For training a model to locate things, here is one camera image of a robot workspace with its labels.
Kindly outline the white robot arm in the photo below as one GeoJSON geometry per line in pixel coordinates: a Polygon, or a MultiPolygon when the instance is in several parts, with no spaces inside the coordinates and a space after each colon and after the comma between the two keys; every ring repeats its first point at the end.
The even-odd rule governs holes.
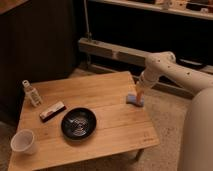
{"type": "Polygon", "coordinates": [[[137,102],[161,76],[193,95],[185,115],[177,171],[213,171],[213,75],[178,65],[170,51],[150,53],[145,65],[136,83],[137,102]]]}

